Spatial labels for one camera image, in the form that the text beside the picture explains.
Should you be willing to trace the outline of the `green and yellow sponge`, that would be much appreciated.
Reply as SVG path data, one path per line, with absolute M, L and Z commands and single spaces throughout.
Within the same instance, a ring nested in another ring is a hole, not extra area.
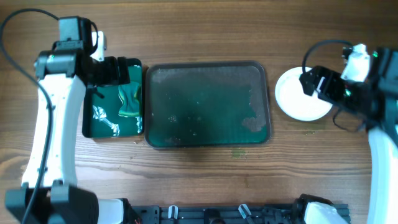
M 141 91 L 141 84 L 132 82 L 119 86 L 119 99 L 121 107 L 118 114 L 122 117 L 135 117 L 141 115 L 141 102 L 138 98 Z

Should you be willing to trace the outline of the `white plate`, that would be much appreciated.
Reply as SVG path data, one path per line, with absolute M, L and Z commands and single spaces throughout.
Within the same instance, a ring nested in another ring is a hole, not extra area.
M 315 121 L 328 114 L 333 105 L 318 99 L 316 92 L 306 95 L 299 81 L 301 74 L 301 67 L 283 73 L 275 86 L 275 99 L 281 110 L 291 118 Z

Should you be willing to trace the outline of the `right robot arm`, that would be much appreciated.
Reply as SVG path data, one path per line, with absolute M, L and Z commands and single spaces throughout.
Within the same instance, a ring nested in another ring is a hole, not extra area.
M 397 49 L 369 55 L 362 44 L 344 49 L 343 73 L 322 66 L 303 70 L 304 94 L 317 94 L 361 117 L 372 159 L 368 223 L 397 223 Z

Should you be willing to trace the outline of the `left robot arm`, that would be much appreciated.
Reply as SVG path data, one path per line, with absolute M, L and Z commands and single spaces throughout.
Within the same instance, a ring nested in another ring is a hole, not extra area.
M 5 206 L 21 223 L 133 223 L 125 198 L 100 200 L 77 185 L 76 129 L 87 92 L 130 82 L 124 57 L 95 57 L 103 37 L 94 22 L 58 19 L 59 39 L 35 61 L 38 86 L 34 143 L 19 189 L 6 192 Z

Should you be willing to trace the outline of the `small black water tray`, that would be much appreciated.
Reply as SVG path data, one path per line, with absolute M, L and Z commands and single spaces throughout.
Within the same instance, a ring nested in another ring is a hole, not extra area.
M 137 136 L 143 131 L 142 115 L 142 64 L 136 58 L 127 60 L 130 83 L 141 84 L 138 98 L 141 102 L 141 115 L 122 117 L 118 114 L 122 105 L 119 99 L 119 86 L 99 87 L 100 98 L 92 89 L 86 91 L 83 102 L 82 134 L 86 138 L 119 138 Z

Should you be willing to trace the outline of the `large dark plastic tray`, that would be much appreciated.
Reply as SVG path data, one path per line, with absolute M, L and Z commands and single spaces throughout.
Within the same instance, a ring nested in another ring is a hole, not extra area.
M 154 65 L 144 88 L 153 148 L 251 147 L 272 137 L 267 72 L 254 60 Z

